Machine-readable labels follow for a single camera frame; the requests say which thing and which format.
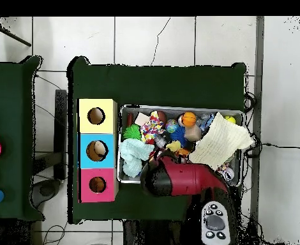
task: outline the green table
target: green table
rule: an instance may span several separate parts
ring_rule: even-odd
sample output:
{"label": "green table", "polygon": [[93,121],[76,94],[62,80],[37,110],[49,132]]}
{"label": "green table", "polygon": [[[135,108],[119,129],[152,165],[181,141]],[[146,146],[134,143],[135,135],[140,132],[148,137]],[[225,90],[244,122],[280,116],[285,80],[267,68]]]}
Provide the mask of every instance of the green table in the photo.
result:
{"label": "green table", "polygon": [[[69,164],[77,159],[77,98],[110,98],[124,104],[216,108],[244,111],[246,66],[131,67],[90,65],[85,57],[68,66]],[[183,220],[189,197],[152,197],[137,184],[119,184],[114,202],[78,203],[77,167],[69,169],[69,219],[169,219]]]}
{"label": "green table", "polygon": [[33,88],[39,57],[0,63],[0,218],[43,219],[30,202],[33,162]]}

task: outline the blue block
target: blue block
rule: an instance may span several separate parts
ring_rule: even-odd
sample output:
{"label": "blue block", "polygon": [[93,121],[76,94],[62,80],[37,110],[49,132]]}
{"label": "blue block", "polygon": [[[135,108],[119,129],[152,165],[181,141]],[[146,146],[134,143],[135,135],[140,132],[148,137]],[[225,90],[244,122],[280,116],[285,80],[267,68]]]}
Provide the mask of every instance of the blue block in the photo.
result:
{"label": "blue block", "polygon": [[[92,141],[99,141],[101,140],[104,142],[108,148],[108,154],[106,155],[105,159],[102,161],[92,161],[86,154],[87,146]],[[114,168],[114,157],[115,157],[115,150],[114,150],[114,135],[113,134],[81,134],[81,169],[88,169],[88,168]]]}

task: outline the light blue cloth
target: light blue cloth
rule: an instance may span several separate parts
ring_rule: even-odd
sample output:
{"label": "light blue cloth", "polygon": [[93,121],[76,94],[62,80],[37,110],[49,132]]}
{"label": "light blue cloth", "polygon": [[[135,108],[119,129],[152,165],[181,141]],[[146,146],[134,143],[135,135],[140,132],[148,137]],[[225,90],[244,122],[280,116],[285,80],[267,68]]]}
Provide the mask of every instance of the light blue cloth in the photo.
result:
{"label": "light blue cloth", "polygon": [[129,138],[119,144],[119,152],[124,159],[123,171],[129,177],[136,177],[142,170],[142,161],[149,159],[154,145],[147,145],[140,140]]}

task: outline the green fuzzy toy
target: green fuzzy toy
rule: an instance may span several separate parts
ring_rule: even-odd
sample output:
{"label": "green fuzzy toy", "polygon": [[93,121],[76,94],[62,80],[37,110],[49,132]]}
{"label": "green fuzzy toy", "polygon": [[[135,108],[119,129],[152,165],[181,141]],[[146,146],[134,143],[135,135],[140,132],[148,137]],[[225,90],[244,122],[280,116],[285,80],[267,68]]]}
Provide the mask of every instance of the green fuzzy toy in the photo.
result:
{"label": "green fuzzy toy", "polygon": [[125,129],[125,132],[123,134],[124,139],[132,138],[141,140],[141,133],[140,133],[140,126],[136,124],[132,124],[130,127],[127,127]]}

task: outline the white controller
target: white controller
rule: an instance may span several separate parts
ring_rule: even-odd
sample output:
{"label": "white controller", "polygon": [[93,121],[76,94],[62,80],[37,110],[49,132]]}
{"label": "white controller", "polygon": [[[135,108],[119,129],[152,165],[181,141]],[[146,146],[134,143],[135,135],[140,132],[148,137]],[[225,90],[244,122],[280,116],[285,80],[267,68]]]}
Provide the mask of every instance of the white controller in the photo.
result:
{"label": "white controller", "polygon": [[229,217],[217,201],[208,202],[201,212],[201,240],[205,245],[229,245]]}

